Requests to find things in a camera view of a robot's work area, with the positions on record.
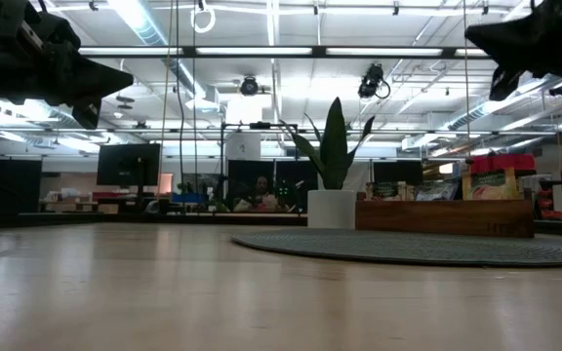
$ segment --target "ceiling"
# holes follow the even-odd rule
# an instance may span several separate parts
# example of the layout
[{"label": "ceiling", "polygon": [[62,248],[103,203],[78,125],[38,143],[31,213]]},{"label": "ceiling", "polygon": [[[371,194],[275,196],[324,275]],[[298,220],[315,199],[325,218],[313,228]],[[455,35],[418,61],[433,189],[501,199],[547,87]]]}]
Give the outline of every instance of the ceiling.
[{"label": "ceiling", "polygon": [[[489,14],[479,14],[483,1],[459,0],[400,0],[400,12],[393,16],[394,1],[382,0],[319,0],[320,15],[315,16],[313,0],[278,0],[278,17],[268,25],[268,0],[207,1],[215,7],[216,23],[205,33],[197,33],[190,24],[191,6],[197,1],[180,1],[179,14],[171,23],[171,1],[140,0],[160,30],[178,46],[267,46],[270,40],[282,46],[458,46],[465,45],[465,25],[499,22],[530,13],[528,1],[488,0]],[[275,0],[269,0],[276,6]],[[99,10],[92,12],[87,1],[47,0],[52,13],[67,18],[82,39],[83,46],[140,46],[142,40],[123,18],[110,8],[107,1],[96,1]],[[347,11],[338,11],[346,6]],[[200,26],[207,25],[209,14],[197,17]],[[147,126],[178,128],[181,124],[180,99],[173,93],[177,79],[157,58],[97,59],[102,64],[122,68],[136,77],[134,86],[117,95],[106,97],[101,118],[105,126],[131,128],[138,121]],[[253,75],[266,93],[263,101],[263,121],[275,121],[272,108],[273,65],[270,58],[183,58],[194,80],[212,85],[220,92],[221,104],[240,98],[235,82]],[[379,63],[391,85],[391,95],[385,100],[362,101],[357,95],[361,76],[371,63]],[[486,101],[496,65],[490,60],[437,59],[364,59],[364,58],[279,58],[275,87],[279,101],[279,119],[308,126],[303,118],[309,115],[316,126],[323,128],[328,108],[336,97],[341,98],[347,122],[359,128],[362,120],[376,116],[375,126],[385,130],[435,130],[448,122],[456,112]],[[120,103],[116,97],[134,98],[133,109],[114,112]],[[190,97],[181,95],[181,102]],[[494,111],[489,117],[470,124],[472,131],[499,130],[501,127],[562,103],[562,97],[545,97],[534,93],[517,103]],[[221,112],[194,113],[183,107],[184,123],[192,127],[196,118],[199,129],[218,128]],[[528,124],[547,123],[540,119]],[[157,134],[142,135],[155,139]],[[185,136],[194,138],[194,134]],[[377,135],[375,140],[399,140],[404,135]],[[437,139],[433,148],[443,140]]]}]

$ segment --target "cable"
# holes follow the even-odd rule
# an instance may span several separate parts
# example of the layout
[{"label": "cable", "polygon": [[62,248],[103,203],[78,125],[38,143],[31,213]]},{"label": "cable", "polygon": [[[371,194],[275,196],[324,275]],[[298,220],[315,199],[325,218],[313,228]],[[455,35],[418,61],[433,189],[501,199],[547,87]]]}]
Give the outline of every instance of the cable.
[{"label": "cable", "polygon": [[[465,0],[463,0],[463,30],[467,29],[467,5],[465,4]],[[468,57],[467,57],[467,40],[463,41],[465,44],[465,114],[467,117],[465,120],[467,121],[467,142],[471,142],[471,134],[469,128],[469,67],[468,67]],[[472,157],[472,149],[471,147],[467,150],[467,157]]]},{"label": "cable", "polygon": [[[175,16],[176,21],[176,29],[177,32],[175,33],[175,47],[178,48],[180,46],[180,10],[179,8],[176,9],[177,15]],[[177,63],[179,64],[180,60],[180,53],[177,50]],[[183,183],[183,126],[185,124],[185,114],[183,113],[183,102],[181,102],[181,90],[180,90],[180,81],[181,81],[181,70],[177,70],[177,100],[180,104],[180,114],[181,114],[181,127],[180,127],[180,180]],[[181,213],[185,215],[185,197],[181,196]]]},{"label": "cable", "polygon": [[[174,1],[175,0],[171,0],[171,7],[173,7]],[[170,17],[169,17],[169,23],[172,23],[172,22],[173,22],[173,10],[171,10],[171,14],[170,14]],[[172,40],[173,40],[173,28],[171,28],[168,32],[169,47],[168,47],[168,50],[166,51],[166,62],[169,62],[170,59],[171,59],[170,43],[171,43]],[[125,62],[125,59],[123,58],[121,60],[121,70],[123,70],[123,63],[124,62]],[[162,112],[162,134],[161,134],[161,137],[160,137],[160,166],[159,166],[158,175],[157,175],[157,192],[155,193],[155,196],[156,196],[156,199],[157,199],[158,202],[160,201],[160,188],[162,186],[162,165],[164,164],[164,162],[162,162],[162,158],[163,158],[163,154],[164,154],[164,131],[166,129],[166,108],[167,108],[167,105],[168,105],[168,74],[169,74],[168,72],[170,72],[170,64],[166,64],[166,76],[164,77],[164,107],[163,107],[163,112]]]},{"label": "cable", "polygon": [[[210,30],[212,30],[212,28],[214,28],[214,25],[216,24],[216,12],[214,12],[214,9],[209,8],[207,6],[207,3],[205,2],[205,0],[201,0],[199,6],[197,6],[197,3],[198,3],[197,0],[192,0],[192,1],[194,2],[194,5],[192,5],[193,10],[190,11],[190,25],[192,25],[192,28],[197,33],[207,33],[207,32],[209,32]],[[196,23],[196,17],[200,14],[203,14],[203,13],[209,13],[210,14],[210,21],[208,22],[208,24],[205,27],[201,28]]]},{"label": "cable", "polygon": [[45,1],[44,0],[38,0],[38,3],[40,4],[40,9],[46,13],[47,12],[47,6],[45,6]]},{"label": "cable", "polygon": [[379,94],[375,93],[375,97],[380,98],[380,99],[389,98],[389,96],[391,95],[391,87],[384,80],[381,80],[381,82],[382,82],[383,85],[385,85],[387,87],[387,95],[385,95],[384,97],[381,97],[381,96],[379,96]]},{"label": "cable", "polygon": [[[196,5],[197,0],[192,0],[192,2],[194,3],[194,5]],[[204,6],[205,4],[205,0],[201,0],[201,6]],[[216,22],[216,15],[214,15],[214,12],[212,10],[212,12],[210,13],[210,15],[212,15],[212,18],[214,19],[214,22]],[[210,21],[210,25],[208,25],[208,27],[213,26],[214,24]],[[192,30],[192,46],[196,48],[196,33],[199,32],[199,30],[197,30],[197,26],[196,23],[194,23],[194,25],[192,25],[192,27],[194,28],[194,30]],[[196,82],[196,58],[192,59],[192,81]],[[193,98],[193,104],[192,104],[192,119],[194,120],[194,123],[192,123],[192,127],[194,129],[194,194],[196,194],[197,198],[197,203],[199,202],[199,168],[198,168],[198,146],[196,145],[196,84],[192,85],[192,93],[194,94],[194,98]],[[196,213],[197,215],[201,214],[201,206],[199,204],[199,206],[196,207]]]}]

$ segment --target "plant leaf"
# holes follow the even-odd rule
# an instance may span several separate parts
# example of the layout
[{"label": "plant leaf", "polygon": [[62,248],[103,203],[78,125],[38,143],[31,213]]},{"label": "plant leaf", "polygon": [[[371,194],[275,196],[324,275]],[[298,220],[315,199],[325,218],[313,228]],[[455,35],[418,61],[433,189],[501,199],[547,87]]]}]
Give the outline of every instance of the plant leaf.
[{"label": "plant leaf", "polygon": [[327,126],[324,129],[324,135],[320,143],[320,159],[325,168],[328,168],[329,163],[340,162],[347,152],[346,124],[341,112],[341,101],[337,97],[333,104],[331,104],[329,115],[327,116]]},{"label": "plant leaf", "polygon": [[359,142],[363,141],[363,139],[365,137],[367,137],[370,132],[372,131],[372,124],[375,122],[375,118],[377,116],[372,116],[367,122],[366,125],[363,126],[363,133],[361,134],[361,138],[359,139]]},{"label": "plant leaf", "polygon": [[322,175],[322,183],[325,189],[342,189],[343,182],[348,175],[348,168],[352,164],[353,156],[344,154],[343,157],[335,159],[326,166],[326,172]]},{"label": "plant leaf", "polygon": [[316,171],[322,176],[324,174],[325,167],[322,161],[320,160],[320,158],[318,157],[318,153],[313,148],[311,143],[309,143],[309,140],[293,132],[290,126],[288,126],[288,124],[285,123],[285,121],[283,120],[279,120],[279,121],[283,124],[285,129],[292,136],[292,140],[294,141],[294,144],[297,146],[297,149],[300,150],[303,154],[307,155],[309,161],[311,161],[311,164],[313,164],[313,166],[316,168]]},{"label": "plant leaf", "polygon": [[352,154],[352,158],[354,159],[355,157],[355,152],[357,152],[357,149],[359,148],[359,146],[361,146],[361,144],[363,143],[363,139],[365,139],[370,132],[372,131],[372,124],[375,122],[375,118],[377,116],[372,116],[367,122],[366,125],[363,127],[363,133],[361,134],[361,137],[359,138],[359,142],[357,142],[357,146],[355,146],[355,148],[348,154]]},{"label": "plant leaf", "polygon": [[313,124],[313,121],[311,120],[311,117],[309,117],[309,115],[306,114],[306,113],[303,113],[303,115],[305,117],[307,117],[307,119],[309,120],[309,123],[311,123],[311,127],[313,127],[313,131],[316,133],[316,138],[318,139],[318,141],[322,142],[322,137],[320,136],[320,132],[316,128],[316,125]]}]

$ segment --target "computer monitor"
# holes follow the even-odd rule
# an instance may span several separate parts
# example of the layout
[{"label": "computer monitor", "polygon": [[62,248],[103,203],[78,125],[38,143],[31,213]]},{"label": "computer monitor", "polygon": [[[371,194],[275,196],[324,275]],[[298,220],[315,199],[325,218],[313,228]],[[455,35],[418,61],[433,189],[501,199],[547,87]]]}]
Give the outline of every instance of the computer monitor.
[{"label": "computer monitor", "polygon": [[97,185],[157,185],[159,144],[103,145]]}]

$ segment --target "black equipment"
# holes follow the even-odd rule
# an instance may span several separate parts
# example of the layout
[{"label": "black equipment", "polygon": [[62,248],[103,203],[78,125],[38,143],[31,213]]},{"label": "black equipment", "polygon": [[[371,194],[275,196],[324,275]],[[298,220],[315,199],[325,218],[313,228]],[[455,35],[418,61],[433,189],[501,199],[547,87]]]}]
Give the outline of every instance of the black equipment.
[{"label": "black equipment", "polygon": [[[381,87],[381,84],[387,86],[387,95],[384,97],[380,97],[377,95],[377,91]],[[380,64],[372,64],[366,75],[361,78],[361,85],[359,86],[359,94],[360,98],[371,98],[373,96],[377,96],[377,98],[388,98],[389,94],[391,93],[391,89],[389,88],[389,84],[385,82],[383,79],[383,71]]]},{"label": "black equipment", "polygon": [[97,185],[138,186],[136,198],[143,210],[145,185],[157,185],[160,144],[103,145],[99,150]]},{"label": "black equipment", "polygon": [[255,77],[244,77],[244,82],[240,86],[240,93],[245,97],[252,97],[258,93],[260,86]]},{"label": "black equipment", "polygon": [[0,98],[65,103],[82,127],[95,129],[101,99],[131,86],[134,77],[82,58],[80,46],[66,19],[38,13],[26,0],[0,0]]},{"label": "black equipment", "polygon": [[[523,19],[471,25],[465,38],[485,51],[497,64],[491,100],[504,100],[517,89],[519,77],[530,71],[542,78],[562,77],[562,0],[545,0]],[[562,87],[551,91],[562,95]]]},{"label": "black equipment", "polygon": [[373,167],[375,182],[405,181],[419,185],[424,177],[420,161],[375,162]]}]

